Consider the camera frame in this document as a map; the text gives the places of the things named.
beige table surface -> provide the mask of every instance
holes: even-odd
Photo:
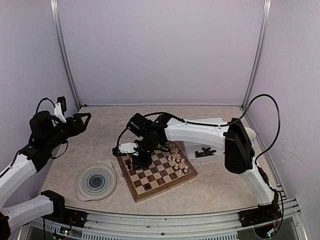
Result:
[[[223,118],[229,121],[242,113],[238,107],[218,106],[108,106],[83,107],[81,113],[89,112],[92,119],[86,132],[69,139],[67,152],[54,160],[45,183],[44,190],[52,190],[64,196],[66,206],[108,213],[139,215],[187,215],[216,213],[256,206],[256,198],[240,176],[228,172],[224,159],[194,163],[198,176],[180,186],[160,195],[135,203],[127,187],[117,159],[112,155],[117,138],[128,120],[135,114],[169,112],[181,118],[206,119]],[[126,132],[121,143],[137,139],[131,132]],[[261,152],[254,141],[256,155]],[[117,177],[114,192],[98,201],[80,201],[76,190],[79,171],[93,163],[111,161]],[[261,157],[260,165],[274,180],[266,160]]]

wire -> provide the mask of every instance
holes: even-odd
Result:
[[[43,239],[46,240],[46,220],[43,217]]]
[[[271,186],[269,186],[269,189],[271,189],[273,192],[278,193],[278,194],[280,195],[280,198],[281,198],[281,207],[282,207],[281,221],[280,221],[279,227],[277,227],[277,224],[275,225],[276,231],[275,231],[274,234],[272,235],[272,237],[273,237],[274,235],[276,235],[276,234],[279,232],[279,230],[280,230],[280,228],[281,228],[281,226],[282,226],[282,223],[284,222],[285,207],[284,207],[284,198],[282,197],[281,192],[278,191],[278,190],[276,190],[276,189],[274,189],[274,188],[272,188]]]
[[[38,105],[36,106],[36,110],[35,110],[35,113],[36,113],[36,114],[38,113],[39,108],[40,108],[40,105],[42,104],[42,102],[44,102],[44,101],[46,101],[46,100],[47,100],[47,101],[50,101],[50,102],[52,103],[53,108],[55,107],[54,102],[53,102],[50,98],[44,97],[44,98],[42,98],[42,99],[40,100],[40,102],[39,102]]]
[[[2,178],[9,170],[10,168],[12,168],[12,166],[15,164],[16,162],[16,159],[17,159],[17,156],[18,154],[20,153],[20,150],[16,152],[15,156],[14,156],[14,159],[12,160],[10,166],[0,175],[0,178]]]
[[[61,153],[59,156],[52,156],[51,158],[52,158],[52,159],[60,158],[63,154],[65,154],[65,153],[66,153],[66,151],[68,150],[68,147],[69,147],[69,142],[68,142],[68,141],[66,141],[66,147],[65,147],[64,152],[63,152],[63,153]]]

chessboard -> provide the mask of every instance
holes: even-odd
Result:
[[[117,157],[123,177],[136,203],[175,188],[197,176],[197,171],[180,148],[175,149],[175,153],[155,150],[151,154],[152,164],[137,170],[127,168],[125,161],[132,162],[129,155]],[[184,159],[184,165],[180,163],[176,166],[176,162],[168,160],[169,156],[176,158],[178,154]]]

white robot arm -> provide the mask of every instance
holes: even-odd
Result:
[[[0,240],[7,240],[17,228],[39,217],[52,213],[56,217],[65,217],[65,199],[50,190],[15,206],[4,207],[4,204],[17,188],[39,172],[50,158],[54,159],[52,152],[56,147],[87,129],[90,113],[76,113],[65,118],[66,110],[66,99],[59,97],[54,106],[54,116],[48,111],[37,112],[30,120],[32,133],[28,145],[19,150],[12,163],[0,172]]]
[[[208,124],[201,121],[191,122],[163,113],[155,121],[151,121],[136,113],[126,127],[143,139],[134,143],[119,144],[113,149],[113,154],[132,154],[134,168],[149,166],[152,163],[151,152],[167,141],[213,146],[225,152],[226,169],[242,177],[256,197],[258,211],[250,212],[242,218],[246,219],[246,222],[252,221],[252,224],[257,224],[257,218],[260,218],[261,223],[266,219],[274,220],[275,216],[281,217],[279,194],[270,187],[266,173],[255,163],[255,151],[239,119]]]

chessboard square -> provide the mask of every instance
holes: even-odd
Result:
[[[139,177],[140,179],[145,178],[145,177],[146,177],[145,172],[143,171],[143,172],[138,173],[138,177]]]
[[[162,165],[163,165],[163,167],[164,167],[165,169],[168,169],[168,168],[171,167],[169,162],[165,162],[165,163],[162,164]]]
[[[150,168],[150,171],[152,174],[159,172],[158,168],[156,168],[156,167]]]
[[[129,170],[128,172],[130,176],[137,174],[136,170]]]
[[[170,168],[167,168],[167,169],[166,169],[166,172],[167,172],[168,174],[173,174],[175,171],[170,167]]]
[[[132,175],[130,178],[131,178],[131,181],[132,181],[132,182],[135,182],[135,181],[138,181],[138,180],[139,180],[139,177],[138,177],[137,174],[136,174],[136,175]]]
[[[155,161],[153,161],[154,162],[154,165],[156,165],[156,166],[159,166],[159,165],[161,165],[161,162],[160,162],[160,160],[158,159],[158,160],[155,160]]]
[[[163,165],[156,166],[156,168],[159,170],[159,172],[165,170]]]
[[[146,177],[140,179],[140,182],[142,183],[142,185],[145,185],[145,184],[149,183],[149,181],[148,181],[148,179]]]
[[[144,186],[142,186],[142,185],[139,186],[139,187],[137,187],[137,188],[135,189],[135,191],[136,191],[136,193],[137,193],[138,195],[143,194],[143,193],[146,192]]]
[[[141,183],[140,180],[137,180],[137,181],[133,182],[133,185],[134,185],[135,188],[138,188],[138,187],[142,186],[142,183]]]
[[[155,155],[151,156],[151,159],[152,159],[153,161],[156,161],[156,160],[158,160],[159,158],[158,158],[158,156],[155,154]]]
[[[151,187],[152,187],[153,189],[159,187],[159,184],[158,184],[157,181],[152,181],[152,182],[150,182],[150,185],[151,185]]]
[[[162,152],[160,152],[157,154],[157,157],[158,157],[158,159],[162,159],[165,157],[165,155]]]
[[[162,164],[164,164],[164,163],[167,163],[168,160],[167,160],[166,157],[163,157],[163,158],[160,158],[160,162],[161,162]]]
[[[175,169],[175,166],[173,166],[172,169],[173,169],[173,171],[175,171],[175,172],[180,170],[179,167],[178,167],[178,169]]]
[[[163,178],[159,178],[156,180],[159,185],[165,184],[165,180]]]
[[[162,177],[164,177],[164,176],[167,176],[167,175],[168,175],[168,173],[167,173],[167,171],[166,171],[166,170],[159,171],[159,173],[161,174],[161,176],[162,176]]]
[[[155,174],[153,174],[155,179],[160,179],[161,178],[161,174],[159,172],[156,172]]]
[[[152,175],[152,172],[151,172],[150,169],[148,169],[148,170],[145,170],[145,171],[144,171],[144,174],[145,174],[146,176],[150,176],[150,175]]]
[[[153,175],[147,176],[146,178],[148,179],[148,181],[150,183],[153,182],[154,180],[156,180],[155,176],[153,176]]]
[[[171,178],[172,180],[174,180],[174,179],[177,179],[177,178],[178,178],[178,176],[177,176],[177,174],[176,174],[175,172],[173,172],[173,173],[169,174],[169,176],[170,176],[170,178]]]
[[[165,181],[166,184],[167,184],[167,183],[170,183],[170,182],[172,181],[172,179],[171,179],[171,177],[170,177],[169,175],[164,176],[164,177],[163,177],[163,180]]]

